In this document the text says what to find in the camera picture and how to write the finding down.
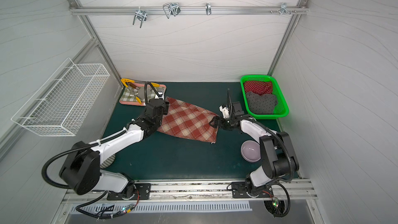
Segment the red plaid skirt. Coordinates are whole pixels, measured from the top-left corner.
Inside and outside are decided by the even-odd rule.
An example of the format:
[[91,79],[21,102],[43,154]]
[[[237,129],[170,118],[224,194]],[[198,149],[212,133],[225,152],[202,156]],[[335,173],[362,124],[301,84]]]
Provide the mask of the red plaid skirt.
[[218,129],[210,126],[217,115],[199,106],[171,97],[168,114],[163,116],[158,131],[181,139],[215,143]]

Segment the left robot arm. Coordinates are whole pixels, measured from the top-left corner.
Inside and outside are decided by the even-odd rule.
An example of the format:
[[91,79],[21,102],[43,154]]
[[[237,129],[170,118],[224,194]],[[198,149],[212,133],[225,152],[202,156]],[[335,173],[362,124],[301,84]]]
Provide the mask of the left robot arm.
[[164,99],[151,99],[144,112],[132,120],[122,131],[111,135],[107,140],[85,144],[78,142],[65,159],[59,176],[78,195],[91,191],[109,191],[122,194],[130,199],[136,191],[133,179],[122,173],[101,169],[101,164],[119,151],[138,143],[153,133],[167,115],[169,102]]

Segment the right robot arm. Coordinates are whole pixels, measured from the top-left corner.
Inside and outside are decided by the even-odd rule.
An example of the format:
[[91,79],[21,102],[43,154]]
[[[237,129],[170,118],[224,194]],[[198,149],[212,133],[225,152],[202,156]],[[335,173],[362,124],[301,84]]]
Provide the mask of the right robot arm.
[[261,166],[245,179],[245,190],[250,197],[283,181],[291,182],[299,169],[299,162],[286,132],[275,132],[253,116],[245,114],[240,102],[232,102],[227,91],[227,103],[220,107],[221,115],[210,121],[213,128],[238,130],[251,136],[260,148]]

